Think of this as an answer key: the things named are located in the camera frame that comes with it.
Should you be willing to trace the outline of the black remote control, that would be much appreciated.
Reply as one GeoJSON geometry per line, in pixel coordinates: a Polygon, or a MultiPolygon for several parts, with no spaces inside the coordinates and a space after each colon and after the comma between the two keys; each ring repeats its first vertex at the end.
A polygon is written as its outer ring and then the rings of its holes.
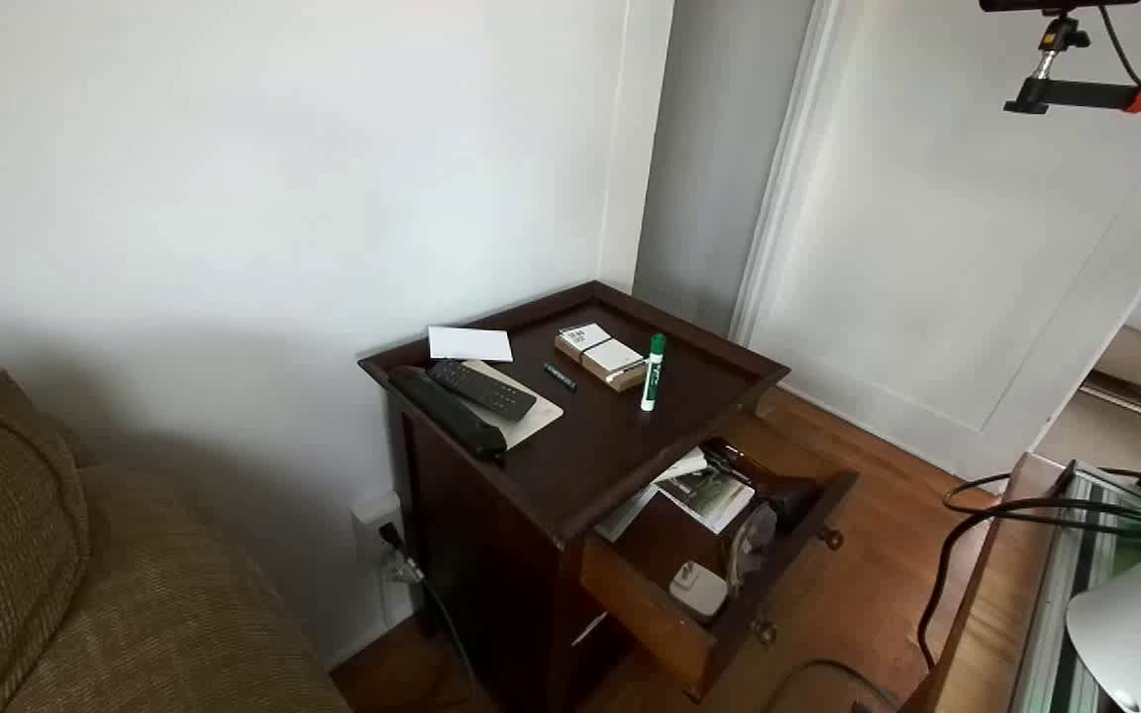
{"type": "Polygon", "coordinates": [[[528,391],[515,391],[511,384],[500,384],[477,367],[462,367],[462,363],[432,363],[428,376],[462,395],[469,404],[482,408],[482,411],[494,411],[494,416],[506,416],[506,420],[520,420],[533,400],[528,391]]]}

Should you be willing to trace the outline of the dark crayon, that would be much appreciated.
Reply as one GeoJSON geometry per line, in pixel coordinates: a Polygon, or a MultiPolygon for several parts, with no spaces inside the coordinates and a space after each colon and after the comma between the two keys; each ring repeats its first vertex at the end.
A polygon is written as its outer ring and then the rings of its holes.
{"type": "Polygon", "coordinates": [[[543,363],[543,371],[547,371],[552,379],[557,379],[562,390],[577,391],[577,384],[573,384],[562,367],[543,363]]]}

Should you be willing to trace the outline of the beige paper pad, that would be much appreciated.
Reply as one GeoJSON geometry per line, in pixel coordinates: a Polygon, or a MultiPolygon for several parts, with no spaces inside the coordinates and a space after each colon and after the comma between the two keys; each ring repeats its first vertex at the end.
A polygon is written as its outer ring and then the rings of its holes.
{"type": "Polygon", "coordinates": [[[552,425],[562,420],[562,408],[556,400],[547,400],[543,391],[520,384],[515,376],[506,376],[506,371],[500,371],[500,367],[492,367],[482,359],[462,359],[462,367],[477,367],[477,371],[482,371],[482,376],[492,376],[500,384],[511,384],[515,391],[528,391],[533,400],[520,420],[506,420],[506,416],[494,416],[494,411],[482,411],[482,408],[469,404],[469,411],[477,411],[482,425],[492,425],[503,435],[506,453],[515,453],[520,444],[528,444],[529,435],[539,435],[539,431],[547,431],[552,425]]]}

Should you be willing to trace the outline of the photo card in drawer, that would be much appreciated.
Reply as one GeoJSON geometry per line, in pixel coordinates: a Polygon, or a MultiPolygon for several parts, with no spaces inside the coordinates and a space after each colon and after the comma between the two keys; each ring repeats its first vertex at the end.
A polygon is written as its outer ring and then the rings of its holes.
{"type": "Polygon", "coordinates": [[[750,482],[713,468],[662,479],[656,493],[710,536],[721,536],[751,502],[750,482]]]}

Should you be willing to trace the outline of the open wooden drawer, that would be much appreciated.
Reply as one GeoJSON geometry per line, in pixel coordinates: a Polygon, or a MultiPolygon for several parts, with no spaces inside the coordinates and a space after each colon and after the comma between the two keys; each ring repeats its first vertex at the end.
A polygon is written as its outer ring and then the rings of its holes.
{"type": "Polygon", "coordinates": [[[696,444],[581,541],[577,586],[688,692],[766,630],[778,578],[840,545],[852,470],[778,470],[725,440],[696,444]]]}

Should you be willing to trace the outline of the dark wooden nightstand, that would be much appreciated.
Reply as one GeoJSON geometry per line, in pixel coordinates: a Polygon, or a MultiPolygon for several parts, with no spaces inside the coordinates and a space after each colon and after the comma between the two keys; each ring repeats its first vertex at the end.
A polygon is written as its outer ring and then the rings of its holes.
{"type": "Polygon", "coordinates": [[[372,353],[364,371],[388,395],[412,555],[482,688],[506,713],[566,713],[617,654],[640,648],[577,586],[581,541],[622,501],[750,411],[786,367],[602,283],[503,310],[492,326],[511,335],[503,371],[562,408],[503,464],[470,456],[392,384],[395,371],[432,367],[422,339],[372,353]],[[556,349],[562,330],[592,320],[627,345],[664,332],[664,384],[648,416],[556,349]]]}

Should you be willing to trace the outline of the brown fabric couch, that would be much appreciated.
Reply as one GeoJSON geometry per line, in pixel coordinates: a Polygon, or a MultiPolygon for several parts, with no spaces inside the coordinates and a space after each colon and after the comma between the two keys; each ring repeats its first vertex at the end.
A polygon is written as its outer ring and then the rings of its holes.
{"type": "Polygon", "coordinates": [[[268,578],[0,371],[0,713],[349,713],[268,578]]]}

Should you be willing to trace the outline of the aluminium frame stand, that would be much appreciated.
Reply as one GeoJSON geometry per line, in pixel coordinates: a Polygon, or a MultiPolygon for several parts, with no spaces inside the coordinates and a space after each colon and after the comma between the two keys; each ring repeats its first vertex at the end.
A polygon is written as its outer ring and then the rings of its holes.
{"type": "Polygon", "coordinates": [[[1078,594],[1141,561],[1141,477],[1071,461],[1059,477],[1067,516],[1048,516],[1048,555],[1022,644],[1009,713],[1122,713],[1067,634],[1078,594]]]}

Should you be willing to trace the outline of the white charger in drawer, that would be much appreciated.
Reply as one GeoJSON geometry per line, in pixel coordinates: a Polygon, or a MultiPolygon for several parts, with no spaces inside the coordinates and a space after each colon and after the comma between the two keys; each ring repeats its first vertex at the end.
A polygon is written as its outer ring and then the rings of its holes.
{"type": "Polygon", "coordinates": [[[701,561],[680,561],[669,578],[669,594],[696,619],[713,619],[730,598],[730,581],[701,561]]]}

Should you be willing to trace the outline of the white wall outlet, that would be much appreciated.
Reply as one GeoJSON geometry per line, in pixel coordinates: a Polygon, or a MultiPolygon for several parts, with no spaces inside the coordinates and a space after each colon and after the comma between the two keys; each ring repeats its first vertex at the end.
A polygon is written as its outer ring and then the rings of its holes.
{"type": "Polygon", "coordinates": [[[404,528],[401,528],[401,501],[392,493],[359,501],[351,508],[358,538],[372,551],[392,581],[419,581],[422,571],[408,555],[404,528]]]}

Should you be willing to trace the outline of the white notepad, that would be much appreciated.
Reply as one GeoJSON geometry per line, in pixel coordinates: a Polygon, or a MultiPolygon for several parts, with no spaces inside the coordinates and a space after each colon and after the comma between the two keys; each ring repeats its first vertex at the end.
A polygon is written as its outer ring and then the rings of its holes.
{"type": "Polygon", "coordinates": [[[503,330],[432,330],[428,332],[432,359],[506,359],[511,335],[503,330]]]}

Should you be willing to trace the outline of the white book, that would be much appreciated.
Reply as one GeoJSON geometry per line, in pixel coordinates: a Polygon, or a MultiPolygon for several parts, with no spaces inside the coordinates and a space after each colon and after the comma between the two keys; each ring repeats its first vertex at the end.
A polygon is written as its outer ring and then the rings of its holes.
{"type": "Polygon", "coordinates": [[[562,330],[556,349],[615,391],[640,379],[640,353],[607,332],[598,320],[562,330]]]}

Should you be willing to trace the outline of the long black remote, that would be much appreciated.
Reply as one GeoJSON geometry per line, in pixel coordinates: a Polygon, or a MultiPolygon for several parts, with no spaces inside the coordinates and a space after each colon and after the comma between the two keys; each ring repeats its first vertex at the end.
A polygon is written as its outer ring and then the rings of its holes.
{"type": "Polygon", "coordinates": [[[503,435],[489,420],[481,420],[470,408],[462,408],[449,390],[440,390],[428,371],[408,367],[408,371],[395,371],[392,384],[412,404],[419,404],[470,456],[481,456],[489,464],[506,461],[503,435]]]}

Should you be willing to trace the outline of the green white glue bottle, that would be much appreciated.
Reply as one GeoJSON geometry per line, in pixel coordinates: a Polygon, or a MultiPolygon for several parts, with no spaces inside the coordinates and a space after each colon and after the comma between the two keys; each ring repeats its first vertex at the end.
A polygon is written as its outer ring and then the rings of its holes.
{"type": "Polygon", "coordinates": [[[656,408],[662,371],[664,371],[664,332],[652,332],[648,345],[644,345],[644,371],[640,371],[640,391],[636,391],[636,408],[644,416],[656,408]]]}

